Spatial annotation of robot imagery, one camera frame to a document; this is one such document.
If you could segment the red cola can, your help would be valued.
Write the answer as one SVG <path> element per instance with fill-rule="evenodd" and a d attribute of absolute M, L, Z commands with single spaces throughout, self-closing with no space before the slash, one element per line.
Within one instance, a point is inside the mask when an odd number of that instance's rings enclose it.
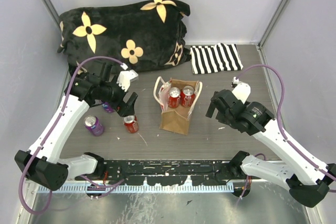
<path fill-rule="evenodd" d="M 181 90 L 181 106 L 189 108 L 195 99 L 195 89 L 192 86 L 185 86 Z"/>
<path fill-rule="evenodd" d="M 129 133 L 136 133 L 139 130 L 137 117 L 135 115 L 124 117 L 123 124 Z"/>
<path fill-rule="evenodd" d="M 180 105 L 181 100 L 181 91 L 177 87 L 172 87 L 168 92 L 168 103 L 167 106 L 169 108 L 177 108 Z"/>

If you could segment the brown canvas bag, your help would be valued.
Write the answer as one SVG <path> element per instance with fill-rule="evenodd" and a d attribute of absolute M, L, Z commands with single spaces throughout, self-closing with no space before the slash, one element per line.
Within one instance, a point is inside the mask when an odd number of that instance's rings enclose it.
<path fill-rule="evenodd" d="M 189 108 L 180 105 L 177 108 L 169 108 L 168 92 L 172 87 L 177 87 L 182 90 L 185 86 L 192 86 L 195 89 L 195 99 Z M 162 77 L 156 79 L 153 96 L 161 107 L 161 124 L 160 128 L 166 131 L 188 135 L 190 121 L 195 105 L 200 97 L 203 88 L 203 83 L 200 81 L 182 81 L 170 79 L 164 81 Z"/>

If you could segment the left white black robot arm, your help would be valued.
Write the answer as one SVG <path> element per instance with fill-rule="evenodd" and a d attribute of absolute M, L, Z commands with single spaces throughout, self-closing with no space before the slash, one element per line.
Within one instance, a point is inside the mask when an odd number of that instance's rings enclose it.
<path fill-rule="evenodd" d="M 19 150 L 15 155 L 15 162 L 27 179 L 55 191 L 80 175 L 88 175 L 93 180 L 104 176 L 104 159 L 99 155 L 86 152 L 61 159 L 60 154 L 74 127 L 97 101 L 108 102 L 122 118 L 134 115 L 138 95 L 132 93 L 127 102 L 123 98 L 139 75 L 122 64 L 122 71 L 111 79 L 111 67 L 102 62 L 94 73 L 72 76 L 60 107 L 40 137 L 27 151 Z"/>

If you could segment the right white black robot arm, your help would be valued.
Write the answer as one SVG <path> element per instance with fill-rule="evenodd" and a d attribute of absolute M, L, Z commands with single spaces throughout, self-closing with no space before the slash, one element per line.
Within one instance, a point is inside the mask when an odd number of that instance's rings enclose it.
<path fill-rule="evenodd" d="M 284 164 L 258 159 L 239 151 L 229 162 L 232 176 L 258 177 L 287 191 L 300 204 L 313 208 L 321 202 L 335 181 L 335 164 L 326 164 L 303 148 L 278 124 L 275 116 L 262 104 L 248 102 L 249 92 L 238 96 L 234 91 L 214 92 L 206 116 L 241 133 L 247 133 L 271 149 Z"/>

